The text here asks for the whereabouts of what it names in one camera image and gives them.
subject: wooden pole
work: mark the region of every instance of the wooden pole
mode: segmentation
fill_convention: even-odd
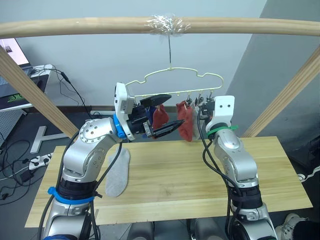
[[[320,72],[318,47],[293,79],[245,131],[243,137],[257,136]]]
[[[85,17],[7,22],[0,24],[0,39],[78,34],[149,34],[154,31],[142,17]],[[185,34],[284,34],[320,36],[320,22],[245,17],[181,17],[176,28]]]
[[[69,138],[78,131],[77,127],[27,77],[2,47],[0,47],[0,75]]]

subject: monitor screen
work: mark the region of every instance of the monitor screen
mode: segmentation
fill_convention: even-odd
[[[17,65],[29,65],[25,54],[22,52],[17,40],[14,38],[0,39],[0,45],[9,54],[9,56],[15,61]]]

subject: sneaker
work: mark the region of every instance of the sneaker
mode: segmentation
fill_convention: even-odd
[[[295,213],[286,216],[284,223],[275,228],[278,240],[293,240],[294,228],[298,222],[306,221],[307,218],[300,217]]]

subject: white hanger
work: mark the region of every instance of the white hanger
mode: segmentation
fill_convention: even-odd
[[[168,43],[169,43],[169,59],[170,59],[170,67],[166,68],[166,69],[162,69],[162,70],[158,70],[158,71],[154,71],[151,73],[148,73],[147,75],[144,76],[144,80],[143,81],[138,81],[138,80],[134,80],[131,82],[128,82],[125,84],[125,86],[128,86],[130,84],[133,83],[138,83],[138,84],[145,84],[148,80],[148,77],[154,75],[154,74],[158,74],[158,73],[162,73],[162,72],[167,72],[167,71],[174,71],[174,70],[187,70],[187,71],[193,71],[195,72],[196,77],[198,78],[203,78],[207,75],[210,76],[214,76],[214,77],[218,77],[221,81],[220,86],[217,87],[208,87],[208,88],[200,88],[200,89],[193,89],[193,90],[181,90],[181,91],[170,91],[170,92],[159,92],[159,93],[149,93],[149,94],[142,94],[142,95],[135,95],[135,98],[138,97],[148,97],[148,96],[153,96],[153,95],[159,95],[159,94],[177,94],[178,96],[181,93],[191,93],[191,92],[202,92],[202,91],[207,91],[210,90],[210,92],[212,93],[215,89],[220,89],[222,88],[222,86],[224,85],[224,78],[222,76],[220,76],[219,74],[216,73],[212,73],[212,72],[206,72],[203,75],[199,74],[198,70],[194,69],[194,68],[189,68],[189,67],[172,67],[171,66],[171,44],[170,44],[170,36],[168,35]]]

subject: blue ring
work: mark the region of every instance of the blue ring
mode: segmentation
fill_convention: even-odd
[[[65,199],[58,194],[58,192],[54,186],[49,187],[48,194],[53,195],[55,197],[55,199],[58,200],[60,203],[69,204],[69,205],[86,204],[86,203],[89,203],[95,199],[94,196],[84,198],[84,199],[79,199],[79,200]]]

